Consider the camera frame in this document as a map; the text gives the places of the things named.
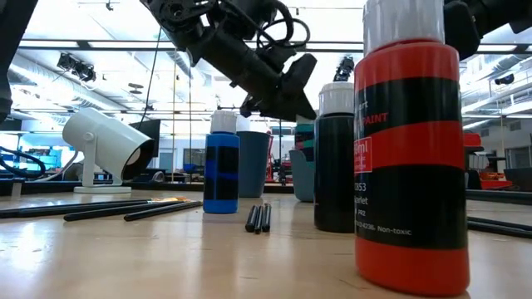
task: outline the white bottle cap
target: white bottle cap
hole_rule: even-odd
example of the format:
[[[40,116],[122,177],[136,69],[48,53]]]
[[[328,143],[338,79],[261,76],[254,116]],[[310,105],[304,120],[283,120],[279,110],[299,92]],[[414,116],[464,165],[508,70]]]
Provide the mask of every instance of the white bottle cap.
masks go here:
[[[326,84],[319,93],[319,114],[354,113],[355,86],[351,82]]]
[[[236,114],[231,111],[216,110],[210,121],[210,133],[236,133]]]
[[[408,40],[445,42],[444,0],[367,0],[364,54]]]

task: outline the gray cup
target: gray cup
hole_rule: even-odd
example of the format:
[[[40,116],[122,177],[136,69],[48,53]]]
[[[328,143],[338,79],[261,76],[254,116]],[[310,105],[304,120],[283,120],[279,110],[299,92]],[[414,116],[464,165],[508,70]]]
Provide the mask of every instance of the gray cup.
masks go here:
[[[304,203],[314,201],[314,169],[301,150],[290,150],[292,162],[293,191],[296,199]]]
[[[270,135],[240,131],[239,197],[259,198],[266,182]]]

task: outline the black paint bottle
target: black paint bottle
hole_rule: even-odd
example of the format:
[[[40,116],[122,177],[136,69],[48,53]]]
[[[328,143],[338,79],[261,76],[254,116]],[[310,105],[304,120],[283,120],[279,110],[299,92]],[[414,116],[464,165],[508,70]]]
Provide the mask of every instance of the black paint bottle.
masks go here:
[[[314,158],[314,225],[332,233],[353,233],[354,85],[333,82],[320,93]]]

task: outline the robotic arm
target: robotic arm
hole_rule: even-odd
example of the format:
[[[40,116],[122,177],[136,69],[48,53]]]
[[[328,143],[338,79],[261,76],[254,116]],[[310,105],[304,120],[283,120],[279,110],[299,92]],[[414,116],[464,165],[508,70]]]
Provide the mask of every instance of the robotic arm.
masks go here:
[[[240,107],[242,115],[260,111],[288,121],[295,121],[296,115],[316,117],[303,92],[316,59],[305,54],[283,73],[284,63],[304,47],[310,31],[279,0],[141,1],[178,50],[189,53],[193,65],[205,59],[232,81],[231,86],[249,93]],[[37,0],[0,0],[0,123],[11,107],[7,69],[36,4]],[[474,55],[482,37],[498,27],[509,23],[515,33],[532,27],[532,0],[445,0],[444,9],[446,43],[461,59]],[[283,19],[274,21],[277,11]],[[285,23],[287,35],[276,41],[265,30],[279,23]],[[306,42],[290,42],[295,23],[307,31]],[[254,36],[256,50],[244,42]]]
[[[310,39],[308,26],[292,18],[279,0],[141,0],[155,20],[180,51],[188,52],[194,66],[205,59],[249,94],[240,113],[295,121],[296,115],[315,119],[316,114],[303,88],[307,85],[316,58],[305,54],[295,61],[286,74],[284,63],[306,42],[291,44],[294,23],[303,25]],[[277,11],[282,20],[274,21]],[[209,25],[204,26],[201,17]],[[275,41],[264,30],[285,23],[287,36]],[[257,49],[250,49],[244,40],[257,35]],[[260,37],[268,40],[263,45]]]

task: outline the paint bottle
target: paint bottle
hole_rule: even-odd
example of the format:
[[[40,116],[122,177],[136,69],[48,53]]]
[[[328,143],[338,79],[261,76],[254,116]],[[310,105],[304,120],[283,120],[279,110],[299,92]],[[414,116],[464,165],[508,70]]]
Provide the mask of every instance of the paint bottle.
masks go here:
[[[368,0],[355,69],[355,258],[422,296],[469,285],[458,53],[443,0]]]
[[[332,233],[353,233],[354,86],[326,84],[320,93],[314,158],[314,225]]]
[[[239,209],[239,148],[234,112],[217,110],[212,115],[206,140],[203,210],[236,213]]]

